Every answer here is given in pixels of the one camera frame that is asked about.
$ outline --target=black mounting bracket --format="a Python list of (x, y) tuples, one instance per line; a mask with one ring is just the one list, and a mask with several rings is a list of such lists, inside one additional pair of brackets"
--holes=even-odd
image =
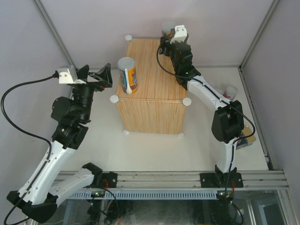
[[(225, 188), (226, 182), (219, 183), (216, 174), (214, 172), (205, 172), (200, 174), (200, 182), (202, 188)], [(235, 183), (236, 188), (243, 188), (243, 179), (242, 175), (237, 172), (233, 177), (228, 181), (228, 188), (232, 188), (232, 182)]]
[(215, 172), (204, 172), (200, 174), (200, 182), (202, 188), (225, 188), (228, 179), (228, 188), (233, 187), (233, 183), (236, 188), (244, 187), (242, 175), (236, 172), (236, 167), (229, 173), (222, 173), (217, 165), (215, 166)]
[(104, 172), (102, 174), (102, 180), (107, 180), (109, 188), (116, 188), (118, 182), (118, 174), (115, 172)]

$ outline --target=wooden box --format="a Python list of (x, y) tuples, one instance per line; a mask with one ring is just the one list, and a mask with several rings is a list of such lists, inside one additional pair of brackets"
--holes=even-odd
[[(157, 39), (135, 39), (128, 43), (126, 57), (135, 60), (137, 91), (126, 94), (119, 82), (117, 107), (130, 132), (179, 134), (182, 132), (187, 91), (176, 78), (164, 72), (156, 60)], [(171, 59), (159, 55), (165, 69), (174, 73)]]

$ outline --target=cylindrical container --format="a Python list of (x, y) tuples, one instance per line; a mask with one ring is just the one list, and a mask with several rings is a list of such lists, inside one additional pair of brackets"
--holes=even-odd
[[(120, 70), (120, 77), (123, 86), (123, 91), (125, 93), (127, 85), (129, 84), (132, 93), (135, 93), (137, 90), (137, 79), (135, 73), (135, 61), (130, 57), (124, 57), (118, 61), (118, 68)], [(125, 69), (128, 71), (128, 80), (126, 79)]]
[(232, 101), (234, 99), (234, 97), (236, 96), (237, 93), (238, 93), (238, 89), (236, 87), (234, 87), (234, 86), (229, 85), (226, 88), (223, 96), (225, 98), (229, 99), (230, 101)]
[(163, 23), (162, 29), (161, 29), (163, 37), (169, 35), (171, 33), (171, 29), (175, 28), (175, 26), (176, 26), (176, 23), (174, 23), (174, 22)]

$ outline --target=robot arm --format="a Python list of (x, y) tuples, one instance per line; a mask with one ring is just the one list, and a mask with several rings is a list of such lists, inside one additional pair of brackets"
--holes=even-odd
[(234, 151), (236, 140), (244, 128), (243, 117), (240, 114), (242, 106), (239, 101), (231, 102), (221, 96), (205, 81), (201, 73), (192, 65), (193, 55), (187, 40), (185, 26), (175, 26), (169, 36), (161, 37), (158, 52), (171, 58), (177, 82), (200, 98), (214, 112), (211, 130), (214, 137), (223, 143), (215, 166), (215, 176), (217, 184), (224, 186), (226, 178), (236, 173)]
[[(71, 178), (52, 186), (60, 169), (87, 133), (88, 127), (82, 124), (90, 122), (94, 92), (112, 87), (110, 64), (97, 73), (89, 73), (88, 65), (77, 71), (73, 66), (61, 67), (57, 73), (60, 83), (73, 86), (73, 99), (59, 97), (54, 101), (51, 117), (58, 121), (58, 126), (52, 135), (51, 148), (25, 185), (7, 196), (13, 205), (39, 223), (51, 218), (57, 207), (75, 191), (91, 184), (99, 185), (102, 177), (102, 170), (88, 163)], [(88, 75), (97, 82), (88, 82)]]

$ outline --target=white wall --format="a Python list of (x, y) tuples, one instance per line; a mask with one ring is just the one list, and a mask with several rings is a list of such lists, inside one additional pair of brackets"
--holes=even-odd
[(277, 169), (300, 209), (300, 1), (281, 1), (245, 69)]
[[(0, 1), (0, 95), (13, 85), (51, 76), (66, 62), (30, 0)], [(57, 122), (50, 118), (56, 97), (69, 88), (53, 79), (11, 92), (5, 108), (12, 121), (27, 131), (50, 139)], [(6, 200), (33, 173), (47, 144), (14, 129), (0, 114), (0, 222), (12, 208)], [(24, 215), (16, 213), (9, 223)]]
[(117, 66), (125, 35), (158, 38), (184, 24), (195, 66), (240, 65), (273, 0), (43, 0), (75, 64)]

